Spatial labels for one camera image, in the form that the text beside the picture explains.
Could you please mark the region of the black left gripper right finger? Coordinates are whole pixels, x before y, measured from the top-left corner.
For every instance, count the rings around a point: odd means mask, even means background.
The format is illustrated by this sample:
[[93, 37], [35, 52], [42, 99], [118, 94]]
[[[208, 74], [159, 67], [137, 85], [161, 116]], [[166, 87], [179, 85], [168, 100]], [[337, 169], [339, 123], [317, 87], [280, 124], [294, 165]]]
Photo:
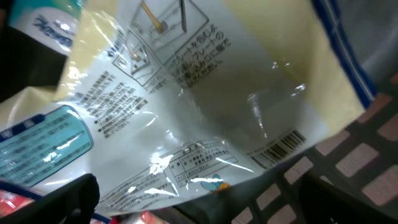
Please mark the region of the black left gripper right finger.
[[304, 175], [298, 200], [307, 223], [397, 224], [397, 220], [312, 175]]

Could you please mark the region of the red candy bag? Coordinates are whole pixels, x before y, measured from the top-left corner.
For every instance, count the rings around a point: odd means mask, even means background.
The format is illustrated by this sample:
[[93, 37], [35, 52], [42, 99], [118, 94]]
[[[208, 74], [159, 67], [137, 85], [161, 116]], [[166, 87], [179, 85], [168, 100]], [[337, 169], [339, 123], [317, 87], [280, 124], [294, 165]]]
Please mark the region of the red candy bag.
[[21, 209], [22, 207], [25, 207], [26, 205], [34, 202], [34, 200], [32, 200], [31, 198], [16, 195], [5, 190], [1, 190], [0, 200], [1, 218], [10, 215], [16, 210]]

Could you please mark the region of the white cream snack bag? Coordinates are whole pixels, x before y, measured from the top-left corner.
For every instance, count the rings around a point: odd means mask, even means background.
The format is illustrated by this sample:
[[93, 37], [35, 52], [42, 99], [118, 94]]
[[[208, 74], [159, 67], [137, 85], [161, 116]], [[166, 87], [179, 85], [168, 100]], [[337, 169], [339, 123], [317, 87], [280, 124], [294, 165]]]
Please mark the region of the white cream snack bag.
[[376, 97], [336, 1], [3, 1], [1, 180], [104, 216], [251, 180]]

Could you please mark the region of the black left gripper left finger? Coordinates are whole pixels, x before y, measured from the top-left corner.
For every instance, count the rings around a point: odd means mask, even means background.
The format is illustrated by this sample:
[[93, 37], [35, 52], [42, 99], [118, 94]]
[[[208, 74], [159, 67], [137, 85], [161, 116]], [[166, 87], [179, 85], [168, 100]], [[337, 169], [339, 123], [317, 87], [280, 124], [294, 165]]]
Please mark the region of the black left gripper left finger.
[[100, 188], [93, 174], [85, 174], [44, 196], [3, 180], [1, 189], [33, 200], [2, 217], [1, 224], [89, 224], [100, 199]]

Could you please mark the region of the red stick sachet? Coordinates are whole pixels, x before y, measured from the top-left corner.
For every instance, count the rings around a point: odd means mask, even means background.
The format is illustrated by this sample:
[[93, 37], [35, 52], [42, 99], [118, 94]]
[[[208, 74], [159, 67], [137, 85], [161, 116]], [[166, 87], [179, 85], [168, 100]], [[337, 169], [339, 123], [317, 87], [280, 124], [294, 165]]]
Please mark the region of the red stick sachet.
[[106, 218], [95, 214], [90, 224], [167, 224], [151, 212], [130, 213]]

